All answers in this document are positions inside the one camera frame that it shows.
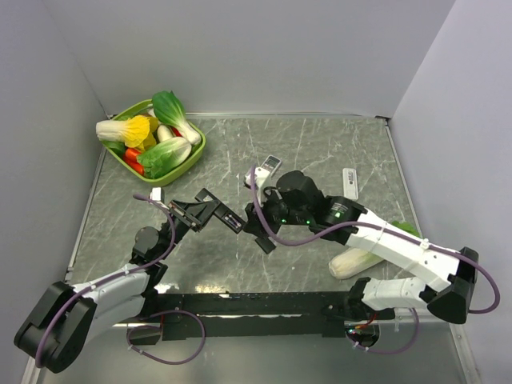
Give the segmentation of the black remote battery cover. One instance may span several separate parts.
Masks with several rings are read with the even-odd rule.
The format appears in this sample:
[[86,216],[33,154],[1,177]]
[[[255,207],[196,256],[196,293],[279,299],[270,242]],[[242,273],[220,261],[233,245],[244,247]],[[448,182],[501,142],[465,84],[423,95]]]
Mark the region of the black remote battery cover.
[[276,245],[268,238],[256,238],[255,242],[265,254],[270,254],[273,250],[276,249]]

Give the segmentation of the black slim remote control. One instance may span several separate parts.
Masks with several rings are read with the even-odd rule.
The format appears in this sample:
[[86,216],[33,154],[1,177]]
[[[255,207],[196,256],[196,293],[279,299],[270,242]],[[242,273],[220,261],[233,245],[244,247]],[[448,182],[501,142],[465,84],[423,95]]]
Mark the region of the black slim remote control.
[[194,198],[198,202],[217,202],[218,207],[214,212],[214,216],[236,234],[242,231],[246,222],[206,188],[201,189]]

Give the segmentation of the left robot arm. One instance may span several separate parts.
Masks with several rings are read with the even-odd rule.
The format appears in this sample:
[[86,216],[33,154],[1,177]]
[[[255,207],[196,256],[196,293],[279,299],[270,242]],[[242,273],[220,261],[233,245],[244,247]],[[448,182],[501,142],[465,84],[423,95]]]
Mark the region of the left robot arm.
[[14,345],[37,367],[59,373],[70,366],[86,342],[112,325],[136,317],[147,322],[158,312],[155,286],[167,267],[162,264],[188,230],[199,232],[220,203],[149,203],[166,222],[160,229],[141,228],[131,260],[123,268],[75,286],[59,281],[47,288],[14,336]]

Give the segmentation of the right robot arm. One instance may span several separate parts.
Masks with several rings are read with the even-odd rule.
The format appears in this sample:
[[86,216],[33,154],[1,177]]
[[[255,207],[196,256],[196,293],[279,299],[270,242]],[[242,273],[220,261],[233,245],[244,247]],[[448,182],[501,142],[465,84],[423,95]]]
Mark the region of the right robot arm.
[[337,242],[374,254],[410,273],[408,278],[360,278],[351,289],[350,312],[368,318],[394,308],[426,309],[449,323],[463,324],[470,312],[476,283],[478,254],[439,247],[381,219],[343,196],[325,196],[300,171],[270,185],[270,172],[252,167],[246,175],[253,201],[246,206],[245,232],[261,238],[266,252],[276,243],[298,246],[278,238],[282,226],[305,226],[315,238]]

